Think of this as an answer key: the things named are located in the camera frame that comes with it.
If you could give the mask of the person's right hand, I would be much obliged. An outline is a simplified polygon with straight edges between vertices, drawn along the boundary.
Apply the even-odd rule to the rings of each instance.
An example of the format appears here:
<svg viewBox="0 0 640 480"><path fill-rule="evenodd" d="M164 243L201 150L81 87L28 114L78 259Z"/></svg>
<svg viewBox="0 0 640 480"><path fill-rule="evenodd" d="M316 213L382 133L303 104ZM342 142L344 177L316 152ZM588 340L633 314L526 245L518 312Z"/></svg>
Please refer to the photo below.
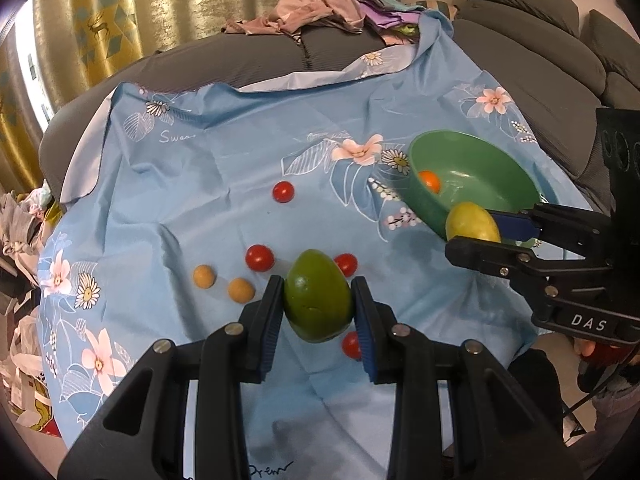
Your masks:
<svg viewBox="0 0 640 480"><path fill-rule="evenodd" d="M597 367L606 367L623 362L632 351L632 346L611 346L602 342L576 338L574 350L579 359Z"/></svg>

